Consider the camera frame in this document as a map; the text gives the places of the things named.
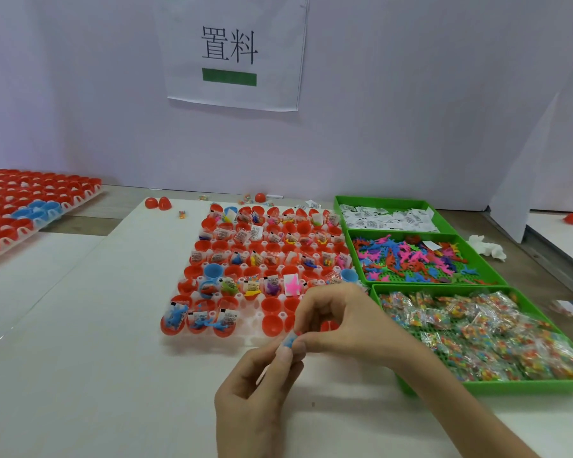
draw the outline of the green tape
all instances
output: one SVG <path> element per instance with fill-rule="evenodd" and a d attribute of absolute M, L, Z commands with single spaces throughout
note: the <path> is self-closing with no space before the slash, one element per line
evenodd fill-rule
<path fill-rule="evenodd" d="M 257 86 L 257 74 L 248 72 L 223 71 L 221 69 L 202 68 L 204 82 L 220 82 L 222 84 Z"/>

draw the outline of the green tray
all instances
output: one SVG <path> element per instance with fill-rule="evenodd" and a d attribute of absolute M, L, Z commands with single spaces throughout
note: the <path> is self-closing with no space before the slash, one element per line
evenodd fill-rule
<path fill-rule="evenodd" d="M 499 275 L 494 269 L 482 259 L 482 257 L 473 250 L 473 248 L 466 243 L 464 239 L 456 234 L 442 234 L 442 233 L 420 233 L 420 232 L 405 232 L 405 231 L 381 231 L 381 230 L 347 230 L 344 234 L 344 238 L 346 239 L 346 245 L 350 249 L 350 254 L 352 256 L 352 261 L 354 263 L 354 268 L 357 270 L 359 274 L 359 278 L 363 284 L 366 286 L 371 286 L 372 284 L 378 284 L 379 281 L 368 281 L 363 273 L 363 269 L 361 268 L 361 264 L 359 261 L 359 256 L 354 249 L 354 245 L 352 244 L 353 238 L 366 238 L 366 239 L 378 239 L 383 238 L 387 234 L 390 234 L 391 239 L 396 242 L 402 241 L 405 239 L 406 236 L 410 236 L 416 234 L 420 236 L 422 240 L 431 240 L 433 242 L 450 242 L 452 244 L 456 244 L 460 250 L 461 256 L 464 259 L 467 259 L 469 263 L 466 264 L 468 268 L 475 268 L 476 271 L 479 273 L 478 278 L 485 283 L 495 283 L 496 285 L 505 285 L 507 282 Z M 460 262 L 455 262 L 456 268 L 461 269 L 462 265 Z M 439 272 L 439 277 L 446 277 L 442 271 Z M 393 284 L 416 284 L 416 283 L 408 283 L 405 281 L 404 277 L 400 277 L 395 273 L 390 274 L 390 281 L 388 283 Z M 449 286 L 453 285 L 452 283 L 421 283 L 425 284 L 426 286 Z"/>
<path fill-rule="evenodd" d="M 355 228 L 348 228 L 346 222 L 344 221 L 344 216 L 342 215 L 342 210 L 340 209 L 340 204 L 346 204 L 352 207 L 375 207 L 379 209 L 382 207 L 393 213 L 395 211 L 406 211 L 409 209 L 422 209 L 426 211 L 431 208 L 434 212 L 433 223 L 437 227 L 440 233 L 456 234 L 456 230 L 450 226 L 450 223 L 446 220 L 426 201 L 417 201 L 416 199 L 390 199 L 390 198 L 359 198 L 355 196 L 336 196 L 334 201 L 334 210 L 340 215 L 342 230 L 353 230 L 353 231 L 369 231 L 369 230 L 357 230 Z M 371 230 L 371 231 L 387 231 L 389 230 Z"/>
<path fill-rule="evenodd" d="M 480 292 L 480 286 L 466 286 L 460 284 L 446 284 L 444 286 L 429 286 L 420 284 L 374 284 L 370 291 L 370 297 L 380 305 L 379 294 L 389 294 L 394 291 L 401 291 L 404 294 L 410 294 L 417 291 L 426 291 L 433 297 L 442 295 L 470 295 L 474 292 Z M 515 295 L 518 300 L 518 307 L 523 313 L 534 316 L 535 318 L 550 323 L 555 332 L 564 336 L 556 328 L 541 310 L 533 305 L 524 295 L 514 288 L 507 286 L 488 286 L 490 292 L 501 291 L 506 295 Z M 414 337 L 420 339 L 420 331 L 410 331 Z M 413 389 L 405 383 L 403 379 L 397 376 L 397 382 L 401 390 L 408 395 L 415 395 Z M 568 393 L 573 392 L 573 380 L 526 380 L 526 381 L 466 381 L 463 382 L 465 388 L 474 395 L 504 395 L 504 394 L 548 394 L 548 393 Z"/>

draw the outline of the hand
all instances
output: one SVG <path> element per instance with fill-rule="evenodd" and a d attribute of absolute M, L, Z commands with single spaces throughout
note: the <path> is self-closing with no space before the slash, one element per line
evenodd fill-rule
<path fill-rule="evenodd" d="M 318 332 L 321 323 L 329 320 L 340 327 Z M 293 343 L 295 354 L 331 352 L 392 369 L 422 346 L 351 283 L 309 289 L 295 312 L 294 330 L 304 333 Z"/>
<path fill-rule="evenodd" d="M 219 458 L 274 458 L 282 455 L 280 413 L 304 369 L 302 357 L 275 340 L 249 350 L 214 396 Z M 265 376 L 255 383 L 263 369 Z"/>

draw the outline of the person's left hand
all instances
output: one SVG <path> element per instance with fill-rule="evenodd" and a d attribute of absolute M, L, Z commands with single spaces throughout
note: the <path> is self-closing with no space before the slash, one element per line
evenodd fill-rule
<path fill-rule="evenodd" d="M 304 363 L 302 356 L 293 360 L 292 350 L 281 346 L 281 342 L 275 340 L 246 352 L 216 392 L 214 407 L 219 458 L 282 455 L 282 404 L 304 369 Z M 267 365 L 267 372 L 257 386 L 255 383 Z"/>

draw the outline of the crumpled tissue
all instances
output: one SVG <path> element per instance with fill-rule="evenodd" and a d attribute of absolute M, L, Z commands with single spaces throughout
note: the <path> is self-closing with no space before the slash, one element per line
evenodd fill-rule
<path fill-rule="evenodd" d="M 503 252 L 503 247 L 492 242 L 484 242 L 483 236 L 472 234 L 467 239 L 467 244 L 474 248 L 478 254 L 492 256 L 501 261 L 507 259 L 507 255 Z"/>

